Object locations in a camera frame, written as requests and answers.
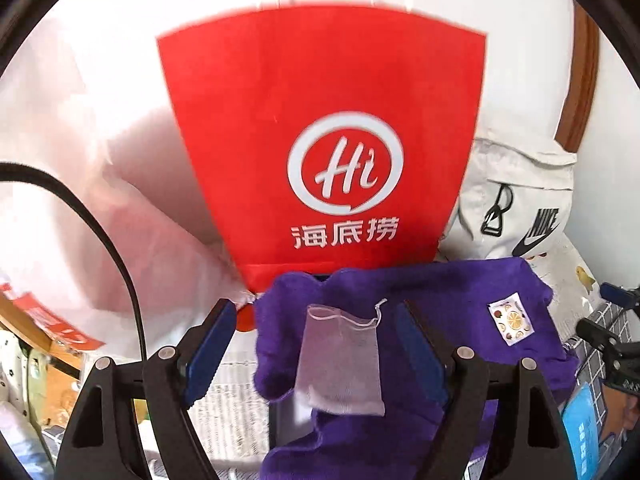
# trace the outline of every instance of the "red paper bag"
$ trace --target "red paper bag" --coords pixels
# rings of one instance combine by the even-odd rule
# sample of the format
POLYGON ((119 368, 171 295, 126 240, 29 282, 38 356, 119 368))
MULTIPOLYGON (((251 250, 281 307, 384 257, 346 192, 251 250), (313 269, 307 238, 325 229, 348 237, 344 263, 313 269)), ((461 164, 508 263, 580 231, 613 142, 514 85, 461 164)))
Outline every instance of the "red paper bag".
POLYGON ((242 12, 159 39, 184 142, 249 288, 431 261, 462 182, 484 35, 379 7, 242 12))

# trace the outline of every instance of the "purple garment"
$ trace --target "purple garment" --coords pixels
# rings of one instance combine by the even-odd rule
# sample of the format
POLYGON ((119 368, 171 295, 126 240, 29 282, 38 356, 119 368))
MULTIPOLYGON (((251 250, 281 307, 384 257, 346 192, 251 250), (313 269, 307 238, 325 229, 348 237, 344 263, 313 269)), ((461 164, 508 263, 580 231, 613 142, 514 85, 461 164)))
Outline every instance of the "purple garment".
MULTIPOLYGON (((487 361, 516 364, 532 357, 558 401, 574 386, 578 359, 562 348, 546 307, 552 297, 521 258, 434 263, 390 269, 341 269, 325 282, 301 272, 280 276, 255 303, 258 328, 257 391, 268 400, 289 394, 311 303, 361 318, 376 316, 385 416, 331 415, 314 410, 314 431, 273 449, 262 464, 268 480, 413 480, 442 419, 428 401, 396 334, 393 309, 411 300, 455 346, 469 346, 487 361), (488 304, 519 293, 535 332, 514 346, 502 339, 488 304)), ((474 456, 486 452, 496 402, 487 402, 474 456)))

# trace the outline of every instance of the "hi logo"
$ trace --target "hi logo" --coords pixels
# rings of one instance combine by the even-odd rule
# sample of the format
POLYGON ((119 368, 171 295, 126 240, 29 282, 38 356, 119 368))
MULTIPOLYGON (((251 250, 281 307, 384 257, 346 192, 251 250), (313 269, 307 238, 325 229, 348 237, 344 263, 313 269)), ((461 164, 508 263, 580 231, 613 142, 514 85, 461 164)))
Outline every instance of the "hi logo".
POLYGON ((404 153, 402 144, 395 131, 385 123, 369 114, 362 112, 338 112, 325 116, 300 134, 289 152, 287 174, 291 189, 296 196, 309 208, 336 216, 357 214, 380 204, 395 189, 404 166, 404 153), (359 130, 371 134, 386 148, 390 159, 390 169, 386 181, 370 198, 361 203, 337 204, 330 202, 337 188, 342 193, 349 195, 357 186, 360 189, 370 189, 379 184, 379 177, 372 177, 372 171, 376 165, 376 150, 369 148, 365 156, 365 145, 358 142, 347 164, 341 164, 340 159, 345 153, 349 154, 349 139, 341 136, 326 163, 325 170, 317 172, 313 177, 313 183, 321 186, 321 196, 313 195, 303 179, 303 163, 307 153, 324 136, 339 130, 359 130))

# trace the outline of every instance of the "drawstring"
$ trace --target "drawstring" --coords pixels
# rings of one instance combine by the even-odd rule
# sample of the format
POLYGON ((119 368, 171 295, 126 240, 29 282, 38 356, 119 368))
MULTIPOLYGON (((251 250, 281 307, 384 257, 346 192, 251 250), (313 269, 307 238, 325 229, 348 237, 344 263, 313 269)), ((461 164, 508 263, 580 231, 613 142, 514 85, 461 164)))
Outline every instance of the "drawstring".
POLYGON ((376 328, 380 324, 380 321, 382 321, 382 311, 380 310, 380 306, 383 303, 386 303, 386 298, 383 298, 382 300, 376 303, 374 307, 376 309, 376 317, 370 321, 367 321, 366 323, 359 323, 357 321, 354 321, 350 317, 344 316, 343 314, 331 314, 330 316, 314 316, 314 314, 312 313, 312 310, 324 310, 326 312, 327 311, 335 312, 336 310, 339 310, 330 306, 322 306, 322 305, 310 306, 308 309, 308 313, 309 313, 309 316, 311 316, 313 319, 316 319, 318 321, 341 318, 341 319, 347 320, 348 322, 357 326, 358 328, 376 328))

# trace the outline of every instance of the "wooden frame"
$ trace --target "wooden frame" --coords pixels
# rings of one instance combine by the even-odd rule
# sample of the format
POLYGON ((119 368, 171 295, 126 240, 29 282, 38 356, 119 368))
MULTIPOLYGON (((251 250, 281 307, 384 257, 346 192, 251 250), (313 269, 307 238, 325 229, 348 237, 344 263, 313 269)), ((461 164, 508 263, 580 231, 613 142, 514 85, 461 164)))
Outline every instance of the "wooden frame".
POLYGON ((556 131, 556 140, 575 153, 591 113, 600 59, 600 29, 587 12, 574 2, 574 54, 571 77, 556 131))

